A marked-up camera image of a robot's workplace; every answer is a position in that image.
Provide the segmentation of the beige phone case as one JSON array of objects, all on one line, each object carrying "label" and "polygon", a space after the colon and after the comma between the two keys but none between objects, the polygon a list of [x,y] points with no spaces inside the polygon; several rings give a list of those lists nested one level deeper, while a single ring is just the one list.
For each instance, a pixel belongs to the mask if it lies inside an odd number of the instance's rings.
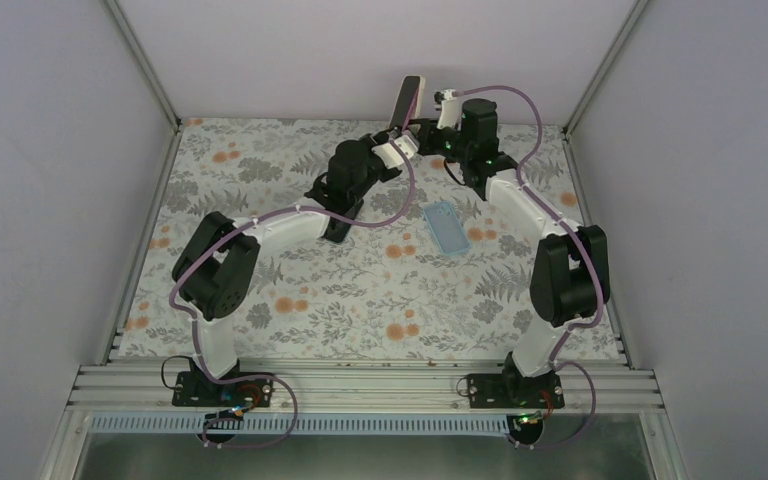
[{"label": "beige phone case", "polygon": [[408,75],[405,77],[404,81],[408,87],[413,88],[411,102],[402,125],[402,129],[407,130],[410,121],[418,118],[421,114],[426,79],[421,75]]}]

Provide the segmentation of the black phone from case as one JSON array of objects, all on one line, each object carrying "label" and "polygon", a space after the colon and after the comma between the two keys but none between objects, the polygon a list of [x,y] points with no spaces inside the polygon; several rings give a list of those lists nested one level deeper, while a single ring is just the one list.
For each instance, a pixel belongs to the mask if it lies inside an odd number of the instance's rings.
[{"label": "black phone from case", "polygon": [[[326,206],[326,210],[338,214],[339,216],[355,220],[363,204],[364,200],[360,198],[346,201],[332,201]],[[331,217],[322,238],[329,242],[340,244],[347,237],[351,227],[351,224]]]}]

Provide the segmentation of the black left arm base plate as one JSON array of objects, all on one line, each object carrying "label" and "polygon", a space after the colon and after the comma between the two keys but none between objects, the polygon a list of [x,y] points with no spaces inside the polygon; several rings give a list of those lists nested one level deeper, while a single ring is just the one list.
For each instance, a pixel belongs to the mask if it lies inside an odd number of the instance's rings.
[{"label": "black left arm base plate", "polygon": [[180,372],[173,390],[171,404],[175,407],[266,408],[270,406],[273,390],[271,378],[256,378],[233,384],[217,384],[203,372]]}]

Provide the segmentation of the black bare phone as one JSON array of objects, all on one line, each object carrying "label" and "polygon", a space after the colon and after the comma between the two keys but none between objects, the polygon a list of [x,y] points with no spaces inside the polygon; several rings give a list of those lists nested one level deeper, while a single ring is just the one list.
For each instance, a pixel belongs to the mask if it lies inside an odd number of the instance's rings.
[{"label": "black bare phone", "polygon": [[411,102],[413,88],[406,85],[406,82],[404,81],[405,77],[402,80],[393,113],[390,118],[388,125],[389,130],[402,129],[403,121],[406,117],[406,113]]}]

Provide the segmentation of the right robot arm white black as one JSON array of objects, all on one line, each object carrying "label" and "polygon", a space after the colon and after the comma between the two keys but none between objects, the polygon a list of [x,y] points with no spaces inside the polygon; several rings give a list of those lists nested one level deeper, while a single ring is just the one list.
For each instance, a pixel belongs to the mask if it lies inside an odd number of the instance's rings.
[{"label": "right robot arm white black", "polygon": [[555,361],[575,330],[598,326],[610,298],[607,235],[570,220],[537,192],[524,164],[500,148],[497,106],[459,92],[435,95],[437,120],[419,123],[424,154],[459,166],[462,184],[537,240],[529,294],[540,320],[507,355],[501,373],[504,399],[525,407],[550,387]]}]

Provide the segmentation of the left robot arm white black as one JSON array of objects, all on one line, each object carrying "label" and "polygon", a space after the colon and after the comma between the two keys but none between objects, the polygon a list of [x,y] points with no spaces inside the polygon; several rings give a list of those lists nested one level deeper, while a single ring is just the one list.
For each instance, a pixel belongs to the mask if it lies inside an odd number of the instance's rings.
[{"label": "left robot arm white black", "polygon": [[203,372],[198,390],[209,402],[223,405],[237,394],[231,371],[238,359],[225,319],[244,302],[259,259],[308,240],[340,242],[351,227],[364,227],[357,216],[365,195],[377,183],[411,173],[417,153],[409,134],[343,141],[294,204],[243,221],[220,212],[201,221],[173,268],[169,304],[190,317],[193,361]]}]

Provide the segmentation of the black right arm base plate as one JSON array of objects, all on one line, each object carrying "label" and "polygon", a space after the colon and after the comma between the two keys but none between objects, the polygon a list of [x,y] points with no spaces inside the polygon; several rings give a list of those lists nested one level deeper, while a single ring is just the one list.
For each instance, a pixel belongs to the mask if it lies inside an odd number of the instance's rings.
[{"label": "black right arm base plate", "polygon": [[565,407],[563,387],[555,372],[538,377],[508,378],[502,374],[472,373],[463,377],[456,389],[468,399],[472,409],[540,409]]}]

